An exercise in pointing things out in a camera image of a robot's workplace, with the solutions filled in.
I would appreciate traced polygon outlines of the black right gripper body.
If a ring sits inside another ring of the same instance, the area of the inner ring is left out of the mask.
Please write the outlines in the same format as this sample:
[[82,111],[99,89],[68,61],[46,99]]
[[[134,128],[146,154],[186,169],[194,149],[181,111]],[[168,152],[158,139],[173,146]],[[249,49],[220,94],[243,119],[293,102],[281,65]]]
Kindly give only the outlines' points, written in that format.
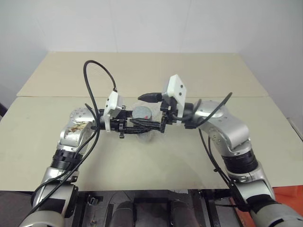
[[160,110],[162,111],[161,124],[166,125],[176,123],[177,117],[177,101],[173,97],[169,97],[168,101],[162,100],[160,105]]

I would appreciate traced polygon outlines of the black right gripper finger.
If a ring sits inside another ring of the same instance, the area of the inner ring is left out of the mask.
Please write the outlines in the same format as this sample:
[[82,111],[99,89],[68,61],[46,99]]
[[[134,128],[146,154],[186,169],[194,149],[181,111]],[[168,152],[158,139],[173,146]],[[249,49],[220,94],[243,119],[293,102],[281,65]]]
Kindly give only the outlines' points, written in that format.
[[161,121],[160,122],[151,121],[144,118],[132,118],[129,121],[133,124],[134,127],[149,127],[149,126],[161,127],[160,132],[164,132],[166,127],[166,125],[161,124]]
[[158,92],[146,93],[139,96],[137,99],[147,103],[158,103],[162,101],[162,93],[158,93]]

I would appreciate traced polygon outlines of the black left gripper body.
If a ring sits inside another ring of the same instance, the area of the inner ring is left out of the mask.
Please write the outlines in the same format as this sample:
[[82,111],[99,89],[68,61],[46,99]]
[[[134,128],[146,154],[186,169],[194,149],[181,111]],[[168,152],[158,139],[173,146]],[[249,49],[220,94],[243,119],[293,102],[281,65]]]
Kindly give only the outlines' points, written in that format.
[[119,138],[124,139],[124,128],[127,127],[128,118],[123,117],[123,110],[110,120],[110,128],[112,131],[119,133]]

